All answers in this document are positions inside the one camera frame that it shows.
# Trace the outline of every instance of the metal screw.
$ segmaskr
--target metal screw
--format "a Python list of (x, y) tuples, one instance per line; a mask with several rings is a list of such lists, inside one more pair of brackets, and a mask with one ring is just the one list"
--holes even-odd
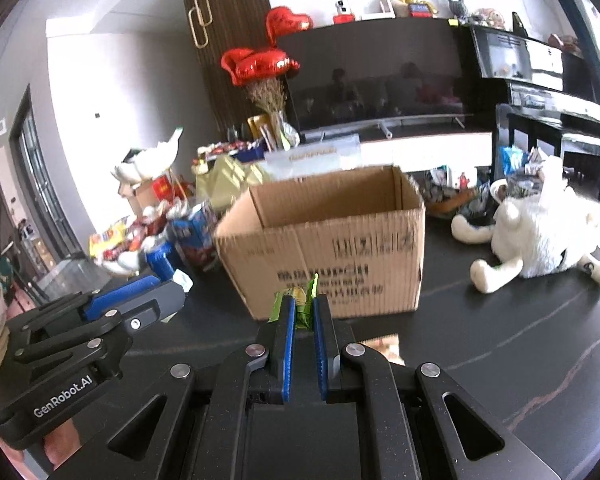
[(427, 377), (438, 377), (440, 375), (440, 367), (434, 363), (424, 363), (420, 367), (420, 371)]
[(365, 347), (360, 343), (349, 343), (345, 350), (347, 351), (347, 354), (355, 357), (361, 356), (363, 353), (365, 353)]
[(191, 367), (184, 363), (179, 363), (171, 367), (171, 375), (176, 379), (184, 379), (189, 375)]
[(247, 352), (247, 355), (251, 357), (260, 357), (264, 354), (265, 348), (261, 344), (254, 343), (247, 346), (247, 348), (245, 348), (244, 351)]

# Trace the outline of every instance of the television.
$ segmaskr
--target television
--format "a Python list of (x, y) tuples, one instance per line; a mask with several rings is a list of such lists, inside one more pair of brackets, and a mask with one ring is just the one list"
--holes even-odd
[(297, 32), (278, 47), (300, 63), (287, 79), (300, 132), (365, 120), (462, 115), (458, 48), (447, 20), (395, 18)]
[(472, 27), (482, 77), (529, 83), (595, 102), (589, 67), (581, 57), (504, 30)]

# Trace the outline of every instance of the white stuffed toy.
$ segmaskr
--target white stuffed toy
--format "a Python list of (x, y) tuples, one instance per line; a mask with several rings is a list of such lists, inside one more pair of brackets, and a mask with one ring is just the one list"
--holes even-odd
[(597, 246), (593, 216), (583, 211), (584, 203), (570, 187), (548, 195), (505, 199), (495, 213), (495, 225), (487, 227), (472, 227), (463, 216), (453, 218), (456, 240), (490, 241), (502, 262), (497, 267), (484, 260), (472, 263), (471, 281), (480, 292), (494, 292), (516, 276), (544, 276), (575, 266), (600, 284), (600, 262), (590, 255)]

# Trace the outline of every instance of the doorway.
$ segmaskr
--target doorway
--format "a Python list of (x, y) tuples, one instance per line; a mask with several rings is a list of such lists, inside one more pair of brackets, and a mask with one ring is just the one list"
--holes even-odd
[(33, 117), (29, 88), (20, 103), (10, 135), (16, 174), (26, 202), (45, 243), (58, 260), (84, 257), (78, 240), (66, 219), (46, 170)]

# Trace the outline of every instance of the green snack packet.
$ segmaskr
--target green snack packet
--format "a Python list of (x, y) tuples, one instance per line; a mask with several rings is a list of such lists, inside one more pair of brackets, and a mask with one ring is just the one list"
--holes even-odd
[(280, 318), (280, 306), (283, 296), (293, 296), (296, 300), (296, 328), (312, 329), (312, 306), (318, 289), (318, 274), (307, 285), (306, 292), (300, 287), (286, 288), (276, 292), (276, 300), (273, 303), (273, 309), (269, 316), (269, 322), (277, 321)]
[(318, 274), (314, 274), (314, 278), (306, 287), (306, 301), (304, 304), (296, 305), (296, 328), (314, 328), (314, 318), (312, 310), (314, 306), (314, 298), (318, 289)]

